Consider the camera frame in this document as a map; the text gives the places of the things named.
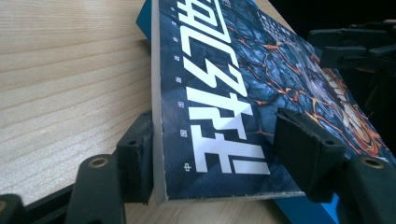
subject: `book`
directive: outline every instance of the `book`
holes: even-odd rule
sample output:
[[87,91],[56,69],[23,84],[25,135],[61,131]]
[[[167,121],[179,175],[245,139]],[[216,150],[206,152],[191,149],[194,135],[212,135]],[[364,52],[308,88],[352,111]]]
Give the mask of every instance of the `book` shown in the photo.
[[396,164],[320,52],[249,1],[152,1],[151,16],[158,202],[304,195],[272,151],[278,107],[315,120],[347,158]]
[[[136,24],[151,41],[151,0],[147,0],[142,6]],[[339,223],[336,215],[336,194],[330,203],[312,203],[305,196],[276,198],[275,202],[291,223]]]

